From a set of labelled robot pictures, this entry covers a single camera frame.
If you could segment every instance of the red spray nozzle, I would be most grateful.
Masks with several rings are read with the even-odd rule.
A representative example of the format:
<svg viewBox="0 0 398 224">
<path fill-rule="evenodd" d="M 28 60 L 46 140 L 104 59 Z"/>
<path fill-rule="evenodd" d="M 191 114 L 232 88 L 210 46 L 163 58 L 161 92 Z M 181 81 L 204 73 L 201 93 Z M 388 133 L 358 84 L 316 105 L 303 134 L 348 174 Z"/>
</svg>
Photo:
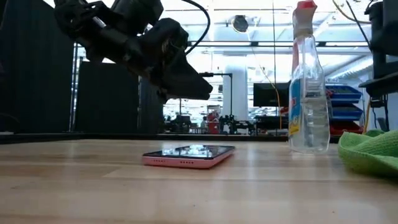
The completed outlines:
<svg viewBox="0 0 398 224">
<path fill-rule="evenodd" d="M 297 3 L 297 9 L 308 9 L 308 8 L 314 8 L 317 5 L 313 0 L 306 0 L 306 1 L 299 1 Z"/>
</svg>

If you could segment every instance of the white column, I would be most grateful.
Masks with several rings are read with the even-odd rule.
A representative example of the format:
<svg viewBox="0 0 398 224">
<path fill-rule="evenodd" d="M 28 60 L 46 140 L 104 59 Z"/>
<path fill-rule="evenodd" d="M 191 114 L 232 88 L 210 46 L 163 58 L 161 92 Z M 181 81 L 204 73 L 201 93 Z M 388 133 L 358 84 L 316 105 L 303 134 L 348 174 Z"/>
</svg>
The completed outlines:
<svg viewBox="0 0 398 224">
<path fill-rule="evenodd" d="M 248 73 L 245 57 L 225 57 L 224 73 L 232 73 L 232 114 L 235 120 L 248 120 Z M 231 79 L 223 79 L 222 115 L 231 114 Z"/>
</svg>

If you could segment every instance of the clear liquid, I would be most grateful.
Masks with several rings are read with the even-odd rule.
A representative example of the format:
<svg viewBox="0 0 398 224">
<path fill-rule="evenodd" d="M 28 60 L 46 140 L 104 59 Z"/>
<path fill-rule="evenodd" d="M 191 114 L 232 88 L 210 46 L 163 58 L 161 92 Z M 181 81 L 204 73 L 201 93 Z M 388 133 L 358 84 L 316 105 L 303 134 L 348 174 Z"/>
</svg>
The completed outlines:
<svg viewBox="0 0 398 224">
<path fill-rule="evenodd" d="M 302 98 L 300 105 L 300 131 L 289 137 L 291 150 L 311 154 L 327 152 L 330 128 L 326 97 Z"/>
</svg>

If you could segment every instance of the black curtain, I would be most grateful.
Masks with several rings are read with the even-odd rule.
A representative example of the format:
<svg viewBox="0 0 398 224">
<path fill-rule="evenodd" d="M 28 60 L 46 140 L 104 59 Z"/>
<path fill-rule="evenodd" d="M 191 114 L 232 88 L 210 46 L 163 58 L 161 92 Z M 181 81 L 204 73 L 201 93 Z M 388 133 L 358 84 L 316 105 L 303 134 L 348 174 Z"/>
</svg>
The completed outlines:
<svg viewBox="0 0 398 224">
<path fill-rule="evenodd" d="M 138 77 L 113 63 L 83 62 L 79 69 L 75 131 L 137 132 Z"/>
<path fill-rule="evenodd" d="M 146 78 L 141 79 L 140 87 L 140 128 L 142 134 L 157 134 L 163 123 L 163 104 L 157 96 L 157 87 Z"/>
<path fill-rule="evenodd" d="M 68 131 L 73 42 L 59 31 L 43 0 L 8 0 L 3 22 L 0 131 Z"/>
</svg>

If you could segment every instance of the green microfiber cloth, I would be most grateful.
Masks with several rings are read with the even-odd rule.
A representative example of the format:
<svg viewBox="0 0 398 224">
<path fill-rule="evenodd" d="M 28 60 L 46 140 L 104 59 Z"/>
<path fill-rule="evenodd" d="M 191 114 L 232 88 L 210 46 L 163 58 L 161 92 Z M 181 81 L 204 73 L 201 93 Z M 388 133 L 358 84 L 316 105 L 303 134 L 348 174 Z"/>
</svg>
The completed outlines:
<svg viewBox="0 0 398 224">
<path fill-rule="evenodd" d="M 363 174 L 398 177 L 398 131 L 344 133 L 338 153 L 346 167 Z"/>
</svg>

